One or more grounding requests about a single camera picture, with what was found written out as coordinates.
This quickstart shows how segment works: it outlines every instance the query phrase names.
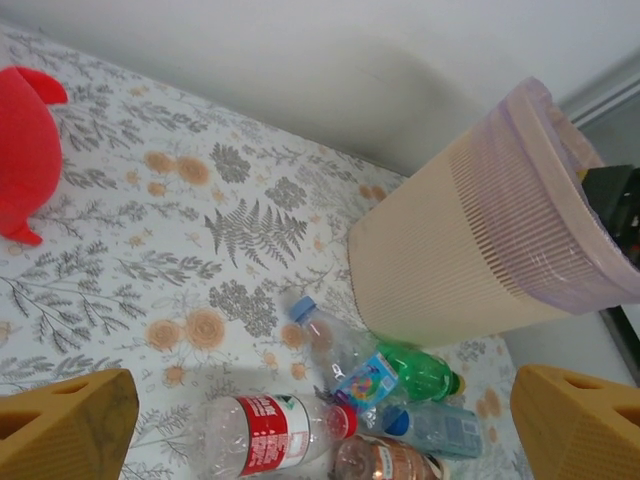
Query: floral bed sheet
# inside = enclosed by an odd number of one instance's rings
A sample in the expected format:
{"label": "floral bed sheet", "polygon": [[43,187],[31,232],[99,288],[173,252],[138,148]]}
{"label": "floral bed sheet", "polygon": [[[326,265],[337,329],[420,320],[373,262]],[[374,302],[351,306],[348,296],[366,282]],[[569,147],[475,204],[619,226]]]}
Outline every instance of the floral bed sheet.
{"label": "floral bed sheet", "polygon": [[[283,293],[346,321],[345,236],[399,175],[6,28],[17,64],[66,86],[65,153],[31,223],[42,246],[0,243],[0,395],[92,371],[132,371],[140,417],[123,480],[191,478],[185,425],[220,395],[322,389]],[[467,379],[487,455],[455,479],[530,479],[509,412],[500,337],[438,349]],[[287,472],[326,477],[328,459]]]}

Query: orange flower print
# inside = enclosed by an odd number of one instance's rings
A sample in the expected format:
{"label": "orange flower print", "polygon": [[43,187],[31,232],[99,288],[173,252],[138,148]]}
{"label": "orange flower print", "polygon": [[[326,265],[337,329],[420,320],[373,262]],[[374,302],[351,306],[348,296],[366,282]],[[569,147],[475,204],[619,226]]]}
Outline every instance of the orange flower print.
{"label": "orange flower print", "polygon": [[147,327],[147,343],[161,352],[171,350],[180,341],[182,329],[173,320],[158,320]]}
{"label": "orange flower print", "polygon": [[184,377],[187,375],[187,371],[179,365],[169,367],[164,371],[164,379],[162,383],[169,388],[177,387],[178,385],[184,385]]}
{"label": "orange flower print", "polygon": [[307,366],[304,363],[291,364],[291,376],[296,380],[307,378]]}
{"label": "orange flower print", "polygon": [[183,156],[178,158],[178,174],[191,185],[206,185],[209,181],[209,169],[196,157]]}
{"label": "orange flower print", "polygon": [[371,193],[373,194],[373,198],[375,198],[379,202],[387,198],[387,192],[385,192],[382,187],[378,187],[377,185],[375,187],[371,187]]}
{"label": "orange flower print", "polygon": [[280,336],[284,344],[290,349],[298,349],[305,344],[304,330],[300,325],[289,323],[282,327]]}
{"label": "orange flower print", "polygon": [[149,87],[147,87],[146,85],[142,86],[142,87],[133,87],[129,89],[129,94],[132,97],[142,97],[144,96],[145,93],[147,93],[149,91]]}
{"label": "orange flower print", "polygon": [[496,443],[498,441],[498,431],[495,427],[491,427],[489,429],[489,440],[491,440],[491,443]]}
{"label": "orange flower print", "polygon": [[141,245],[144,245],[144,238],[142,238],[140,235],[134,235],[129,239],[127,243],[132,247],[139,247]]}
{"label": "orange flower print", "polygon": [[22,254],[22,250],[22,245],[19,245],[17,243],[14,243],[13,245],[9,245],[9,247],[7,247],[7,252],[9,252],[9,255],[13,255],[14,257]]}
{"label": "orange flower print", "polygon": [[169,155],[162,152],[145,153],[144,163],[147,164],[149,170],[162,174],[171,173],[176,169],[176,162]]}
{"label": "orange flower print", "polygon": [[245,271],[247,272],[247,275],[251,275],[252,278],[256,278],[256,276],[258,275],[258,272],[256,271],[256,269],[251,265],[247,265],[247,268]]}
{"label": "orange flower print", "polygon": [[362,198],[366,198],[367,200],[370,200],[373,197],[373,194],[371,193],[371,189],[367,185],[360,185],[360,188],[358,188],[358,191],[360,192],[360,196]]}
{"label": "orange flower print", "polygon": [[218,188],[217,185],[211,190],[211,195],[216,202],[221,203],[222,205],[227,204],[227,196]]}
{"label": "orange flower print", "polygon": [[489,387],[484,394],[484,400],[487,403],[487,409],[489,413],[494,417],[499,417],[502,414],[502,405],[500,405],[500,399],[496,391]]}
{"label": "orange flower print", "polygon": [[198,232],[185,233],[185,235],[187,237],[187,240],[193,242],[198,247],[202,247],[202,245],[200,245],[200,234]]}
{"label": "orange flower print", "polygon": [[4,346],[9,341],[9,336],[16,330],[9,322],[0,322],[0,347]]}
{"label": "orange flower print", "polygon": [[9,338],[11,333],[11,324],[9,322],[0,322],[0,343]]}
{"label": "orange flower print", "polygon": [[127,174],[125,175],[125,180],[129,185],[137,185],[138,183],[140,183],[140,177],[138,176],[138,172],[135,170],[127,172]]}
{"label": "orange flower print", "polygon": [[161,183],[151,182],[147,186],[147,191],[154,197],[164,197],[164,194],[167,193],[167,187]]}
{"label": "orange flower print", "polygon": [[264,352],[264,355],[262,355],[262,361],[272,370],[276,370],[278,368],[278,361],[275,353],[273,352]]}
{"label": "orange flower print", "polygon": [[324,249],[326,248],[327,244],[324,243],[322,240],[320,240],[320,237],[318,235],[315,236],[315,238],[313,239],[313,248],[316,249],[316,251],[318,252],[324,252]]}
{"label": "orange flower print", "polygon": [[489,410],[487,409],[487,404],[484,400],[478,400],[476,402],[476,413],[478,417],[482,419],[487,419],[489,417]]}
{"label": "orange flower print", "polygon": [[213,310],[196,310],[187,317],[186,334],[198,350],[213,350],[224,340],[224,321]]}

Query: plastic bottle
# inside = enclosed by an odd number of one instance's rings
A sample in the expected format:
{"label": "plastic bottle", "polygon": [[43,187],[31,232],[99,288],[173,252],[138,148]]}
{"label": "plastic bottle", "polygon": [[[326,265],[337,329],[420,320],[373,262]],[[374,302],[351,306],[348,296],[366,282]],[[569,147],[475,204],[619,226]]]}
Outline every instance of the plastic bottle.
{"label": "plastic bottle", "polygon": [[389,438],[355,435],[336,452],[337,480],[449,480],[447,465]]}
{"label": "plastic bottle", "polygon": [[352,329],[320,310],[310,297],[296,302],[290,315],[307,331],[312,360],[339,402],[358,415],[371,415],[383,401],[406,403],[406,392],[396,388],[398,375],[378,350],[373,334]]}
{"label": "plastic bottle", "polygon": [[397,372],[410,401],[438,402],[447,395],[464,391],[464,379],[451,371],[443,359],[391,342],[380,342],[378,348]]}
{"label": "plastic bottle", "polygon": [[220,397],[189,427],[189,460],[201,479],[245,477],[321,456],[353,435],[353,409],[313,395]]}
{"label": "plastic bottle", "polygon": [[406,405],[399,415],[397,411],[389,414],[396,420],[385,433],[422,453],[453,459],[482,455],[483,430],[469,410],[426,401]]}

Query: red plush toy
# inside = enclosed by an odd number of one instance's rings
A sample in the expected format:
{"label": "red plush toy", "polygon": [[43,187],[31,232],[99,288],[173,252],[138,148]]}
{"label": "red plush toy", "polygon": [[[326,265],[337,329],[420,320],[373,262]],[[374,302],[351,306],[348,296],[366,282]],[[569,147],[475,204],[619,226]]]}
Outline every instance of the red plush toy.
{"label": "red plush toy", "polygon": [[47,105],[66,102],[64,87],[45,73],[15,66],[0,70],[0,235],[10,240],[42,242],[27,218],[60,180],[62,149]]}

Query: trash can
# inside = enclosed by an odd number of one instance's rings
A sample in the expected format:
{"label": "trash can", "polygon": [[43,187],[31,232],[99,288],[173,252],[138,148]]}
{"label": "trash can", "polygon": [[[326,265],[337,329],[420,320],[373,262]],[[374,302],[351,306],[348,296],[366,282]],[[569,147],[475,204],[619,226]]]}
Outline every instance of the trash can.
{"label": "trash can", "polygon": [[349,232],[359,313],[422,346],[634,303],[576,172],[603,166],[530,78]]}

